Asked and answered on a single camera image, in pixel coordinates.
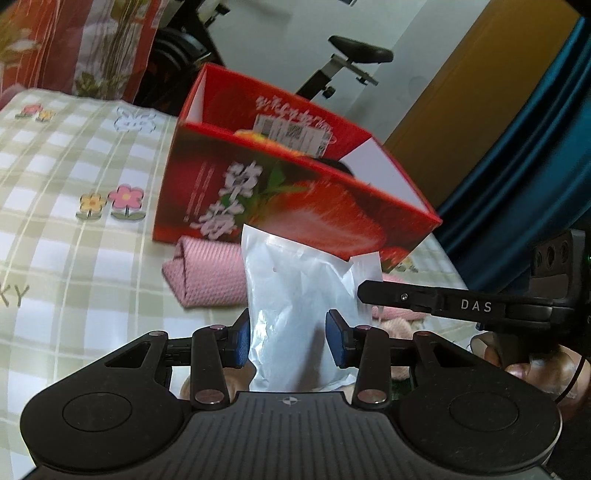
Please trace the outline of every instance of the white plastic bag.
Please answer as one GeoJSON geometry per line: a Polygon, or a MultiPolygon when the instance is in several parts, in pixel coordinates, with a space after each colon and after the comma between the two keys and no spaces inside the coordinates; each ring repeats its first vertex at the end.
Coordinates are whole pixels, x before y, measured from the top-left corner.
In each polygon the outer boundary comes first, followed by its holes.
{"type": "Polygon", "coordinates": [[[251,391],[330,391],[355,381],[339,369],[324,335],[326,313],[338,309],[354,326],[372,322],[371,306],[357,299],[364,280],[382,280],[379,254],[346,262],[250,226],[242,256],[251,317],[251,391]]]}

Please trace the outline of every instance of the red box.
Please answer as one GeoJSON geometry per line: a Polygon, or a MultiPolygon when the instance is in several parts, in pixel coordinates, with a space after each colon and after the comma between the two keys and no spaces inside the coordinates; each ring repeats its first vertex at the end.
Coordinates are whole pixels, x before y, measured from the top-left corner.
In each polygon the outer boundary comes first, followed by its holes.
{"type": "Polygon", "coordinates": [[[397,264],[441,223],[372,135],[291,93],[208,64],[185,103],[153,239],[239,242],[242,225],[397,264]],[[235,135],[251,130],[308,156],[235,135]],[[339,160],[354,177],[323,164],[339,160]]]}

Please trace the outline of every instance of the hand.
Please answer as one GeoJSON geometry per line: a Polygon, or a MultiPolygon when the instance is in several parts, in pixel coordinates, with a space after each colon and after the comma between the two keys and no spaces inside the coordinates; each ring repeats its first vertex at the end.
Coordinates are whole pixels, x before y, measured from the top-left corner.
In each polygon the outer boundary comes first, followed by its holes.
{"type": "MultiPolygon", "coordinates": [[[[226,379],[226,386],[228,388],[228,395],[230,396],[230,402],[234,402],[236,393],[240,391],[248,392],[249,386],[253,378],[256,375],[256,367],[250,360],[246,361],[246,364],[242,368],[224,368],[223,376],[226,379]]],[[[191,377],[187,377],[181,391],[179,398],[181,400],[188,400],[191,390],[191,377]]]]}
{"type": "MultiPolygon", "coordinates": [[[[472,353],[501,366],[492,335],[484,333],[472,339],[472,353]]],[[[505,371],[525,382],[538,387],[557,398],[566,389],[579,365],[581,356],[572,350],[560,346],[558,352],[548,358],[532,358],[527,364],[513,364],[505,371]]],[[[591,394],[591,365],[585,361],[584,367],[568,395],[558,404],[564,420],[570,420],[584,405],[591,394]]]]}

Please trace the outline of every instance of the bike seat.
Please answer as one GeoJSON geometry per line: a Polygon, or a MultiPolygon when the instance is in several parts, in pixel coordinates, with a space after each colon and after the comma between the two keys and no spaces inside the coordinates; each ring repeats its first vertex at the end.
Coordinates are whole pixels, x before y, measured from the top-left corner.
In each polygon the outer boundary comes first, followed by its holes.
{"type": "Polygon", "coordinates": [[[350,38],[333,35],[329,42],[351,63],[389,63],[394,59],[391,50],[375,47],[350,38]]]}

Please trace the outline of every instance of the checkered bedding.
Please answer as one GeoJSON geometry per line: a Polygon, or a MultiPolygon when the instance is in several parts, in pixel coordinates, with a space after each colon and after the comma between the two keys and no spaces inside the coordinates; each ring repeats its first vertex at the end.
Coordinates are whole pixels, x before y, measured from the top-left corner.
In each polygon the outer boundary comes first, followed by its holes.
{"type": "MultiPolygon", "coordinates": [[[[145,332],[189,336],[242,311],[185,311],[163,280],[173,246],[151,229],[175,120],[43,90],[0,112],[0,480],[33,467],[18,421],[34,394],[145,332]],[[114,208],[138,189],[131,210],[114,208]]],[[[432,236],[396,273],[464,288],[432,236]]],[[[432,317],[416,328],[463,347],[475,332],[432,317]]],[[[174,393],[186,375],[174,371],[174,393]]]]}

